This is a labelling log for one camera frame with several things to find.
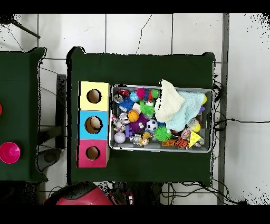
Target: soccer ball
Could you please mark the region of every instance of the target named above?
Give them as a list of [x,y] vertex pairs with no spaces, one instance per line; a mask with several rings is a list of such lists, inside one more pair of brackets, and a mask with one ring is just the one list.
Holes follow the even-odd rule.
[[146,123],[146,129],[149,130],[150,132],[153,132],[157,128],[158,128],[158,122],[156,120],[154,120],[154,119],[150,119]]

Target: light blue cloth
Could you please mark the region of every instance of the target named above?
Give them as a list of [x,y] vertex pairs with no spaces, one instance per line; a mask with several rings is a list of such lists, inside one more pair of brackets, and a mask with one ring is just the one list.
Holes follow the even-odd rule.
[[200,92],[178,92],[184,97],[185,102],[181,108],[173,115],[173,118],[166,122],[166,128],[181,131],[185,128],[185,125],[194,117],[196,117],[200,111],[200,107],[204,102],[205,95]]

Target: yellow ball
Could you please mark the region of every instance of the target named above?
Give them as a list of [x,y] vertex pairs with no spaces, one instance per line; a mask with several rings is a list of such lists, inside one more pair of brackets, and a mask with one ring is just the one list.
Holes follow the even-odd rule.
[[195,123],[192,127],[191,130],[193,130],[194,132],[199,132],[200,131],[200,124],[199,123]]
[[205,96],[204,101],[202,102],[202,105],[205,104],[206,101],[207,101],[207,98],[206,98],[206,96]]

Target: blue box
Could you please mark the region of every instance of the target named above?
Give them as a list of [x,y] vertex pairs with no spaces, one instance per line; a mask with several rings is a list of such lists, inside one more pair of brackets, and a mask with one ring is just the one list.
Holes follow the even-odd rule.
[[[80,113],[80,133],[78,133],[79,139],[108,140],[109,114],[107,111],[80,110],[79,113]],[[90,134],[85,129],[84,124],[89,117],[98,117],[101,120],[102,128],[98,133]]]

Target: green table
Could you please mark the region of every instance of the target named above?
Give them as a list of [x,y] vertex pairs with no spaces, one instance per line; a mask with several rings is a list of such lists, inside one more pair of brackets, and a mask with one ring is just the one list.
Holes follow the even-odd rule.
[[71,147],[71,181],[201,181],[210,186],[211,152],[174,153],[110,150],[106,168],[76,167],[78,81],[107,82],[126,85],[159,86],[161,79],[175,87],[211,89],[213,79],[212,53],[203,55],[116,55],[85,54],[73,47],[67,55],[67,87],[71,102],[67,104],[68,146]]
[[0,52],[0,145],[15,142],[21,157],[14,164],[0,161],[0,180],[45,181],[36,169],[38,135],[38,62],[44,48],[28,53]]

